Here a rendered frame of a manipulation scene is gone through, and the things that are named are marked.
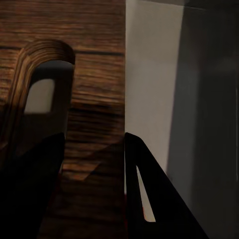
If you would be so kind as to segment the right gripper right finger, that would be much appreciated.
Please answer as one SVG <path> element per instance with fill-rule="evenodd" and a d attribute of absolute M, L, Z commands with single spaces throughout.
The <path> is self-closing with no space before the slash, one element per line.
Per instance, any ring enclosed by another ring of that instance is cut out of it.
<path fill-rule="evenodd" d="M 125 133 L 128 239 L 209 239 L 144 141 Z M 156 222 L 144 219 L 138 166 Z"/>

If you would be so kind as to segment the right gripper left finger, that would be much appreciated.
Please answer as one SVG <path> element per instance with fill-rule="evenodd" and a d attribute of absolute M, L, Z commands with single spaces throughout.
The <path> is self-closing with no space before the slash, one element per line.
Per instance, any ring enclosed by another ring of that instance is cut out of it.
<path fill-rule="evenodd" d="M 49 136 L 0 172 L 0 239 L 36 239 L 64 147 L 63 132 Z"/>

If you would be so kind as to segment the cutting board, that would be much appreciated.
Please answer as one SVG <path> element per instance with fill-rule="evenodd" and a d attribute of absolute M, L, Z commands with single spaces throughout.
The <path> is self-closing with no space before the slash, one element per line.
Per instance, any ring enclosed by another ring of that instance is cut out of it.
<path fill-rule="evenodd" d="M 124 239 L 126 0 L 0 0 L 0 172 L 34 70 L 74 65 L 60 190 L 36 239 Z"/>

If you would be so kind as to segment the parer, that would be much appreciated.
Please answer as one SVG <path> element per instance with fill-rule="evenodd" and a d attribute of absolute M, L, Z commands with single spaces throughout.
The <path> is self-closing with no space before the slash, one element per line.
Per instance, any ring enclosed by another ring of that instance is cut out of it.
<path fill-rule="evenodd" d="M 58 174 L 47 208 L 54 202 L 60 190 L 60 180 L 61 180 L 61 174 Z M 123 209 L 124 210 L 124 239 L 128 239 L 127 197 L 124 196 L 123 199 L 124 199 L 124 209 Z"/>

